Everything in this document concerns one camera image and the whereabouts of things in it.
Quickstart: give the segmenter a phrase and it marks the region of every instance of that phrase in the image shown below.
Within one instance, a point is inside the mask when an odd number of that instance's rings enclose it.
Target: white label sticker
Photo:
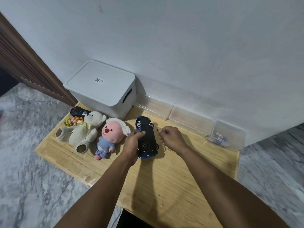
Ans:
[[[96,78],[96,79],[95,79],[95,82],[98,83],[98,84],[103,84],[103,83],[104,83],[104,80],[103,80],[103,79],[100,79],[100,78]]]

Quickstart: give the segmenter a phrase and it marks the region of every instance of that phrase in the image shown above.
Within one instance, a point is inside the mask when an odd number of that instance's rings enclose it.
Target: blue toy car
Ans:
[[[150,118],[139,116],[135,122],[136,131],[145,131],[146,134],[138,140],[139,158],[154,157],[158,153],[159,145],[154,136],[154,124]]]

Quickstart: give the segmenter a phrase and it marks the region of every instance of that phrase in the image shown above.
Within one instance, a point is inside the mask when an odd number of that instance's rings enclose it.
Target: louvered door panel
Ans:
[[[71,106],[77,100],[0,14],[0,66],[19,81]]]

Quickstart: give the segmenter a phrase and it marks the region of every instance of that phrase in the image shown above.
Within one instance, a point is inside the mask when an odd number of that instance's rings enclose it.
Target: person's left hand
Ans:
[[[138,139],[146,134],[145,131],[130,133],[120,155],[122,155],[131,165],[134,165],[138,159]]]

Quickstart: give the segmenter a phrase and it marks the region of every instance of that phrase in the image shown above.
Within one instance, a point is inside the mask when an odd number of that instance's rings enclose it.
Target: forearm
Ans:
[[[55,228],[107,227],[130,167],[122,155],[118,156]]]
[[[257,196],[191,148],[181,157],[224,228],[288,227]]]

